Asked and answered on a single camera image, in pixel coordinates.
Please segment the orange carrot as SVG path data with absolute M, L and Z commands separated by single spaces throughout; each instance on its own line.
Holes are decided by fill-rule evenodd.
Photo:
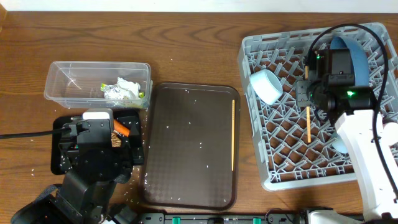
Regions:
M 113 125 L 114 125 L 114 130 L 117 133 L 119 133 L 119 134 L 121 134 L 121 135 L 123 135 L 125 137 L 129 136 L 130 130 L 128 128 L 126 128 L 125 126 L 123 126 L 120 122 L 118 122 L 117 120 L 114 119 L 113 120 Z

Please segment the light blue plastic cup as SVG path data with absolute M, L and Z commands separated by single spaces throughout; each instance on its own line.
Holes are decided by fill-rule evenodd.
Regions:
M 340 137 L 340 135 L 337 132 L 334 132 L 331 136 L 332 136 L 332 138 L 335 139 L 332 142 L 332 146 L 334 147 L 334 149 L 337 150 L 338 152 L 340 152 L 341 154 L 347 154 L 348 150 L 347 150 L 342 138 Z

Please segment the pink plastic cup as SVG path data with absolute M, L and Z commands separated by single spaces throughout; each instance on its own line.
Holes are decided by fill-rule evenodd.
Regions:
M 398 124 L 395 122 L 383 124 L 382 140 L 388 145 L 393 146 L 398 142 Z

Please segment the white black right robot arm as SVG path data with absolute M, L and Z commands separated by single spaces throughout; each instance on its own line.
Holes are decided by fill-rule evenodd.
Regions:
M 354 168 L 365 223 L 397 223 L 397 164 L 390 149 L 377 99 L 369 86 L 299 81 L 299 106 L 327 113 Z

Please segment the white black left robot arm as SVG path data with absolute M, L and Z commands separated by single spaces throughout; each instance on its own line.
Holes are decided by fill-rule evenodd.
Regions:
M 62 116 L 53 122 L 51 171 L 63 175 L 11 218 L 11 223 L 131 223 L 125 205 L 111 207 L 117 184 L 125 184 L 133 168 L 144 163 L 139 116 L 116 112 L 115 121 L 128 129 L 120 133 L 110 119 Z

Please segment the dark blue plate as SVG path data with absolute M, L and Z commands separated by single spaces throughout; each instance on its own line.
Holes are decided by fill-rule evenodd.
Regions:
M 331 41 L 330 49 L 348 49 L 353 64 L 353 73 L 355 74 L 355 85 L 369 85 L 368 58 L 357 40 L 347 36 L 334 37 Z

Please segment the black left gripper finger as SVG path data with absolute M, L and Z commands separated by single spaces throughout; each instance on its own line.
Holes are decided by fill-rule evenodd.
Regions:
M 126 126 L 130 130 L 128 136 L 128 146 L 131 164 L 143 165 L 145 158 L 139 117 L 128 116 L 126 118 Z
M 61 143 L 60 148 L 60 168 L 70 170 L 78 164 L 78 145 L 74 143 Z

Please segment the light blue rice bowl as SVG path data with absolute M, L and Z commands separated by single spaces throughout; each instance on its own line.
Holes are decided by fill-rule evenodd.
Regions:
M 267 105 L 273 105 L 283 94 L 281 82 L 270 70 L 260 70 L 249 79 L 257 96 Z

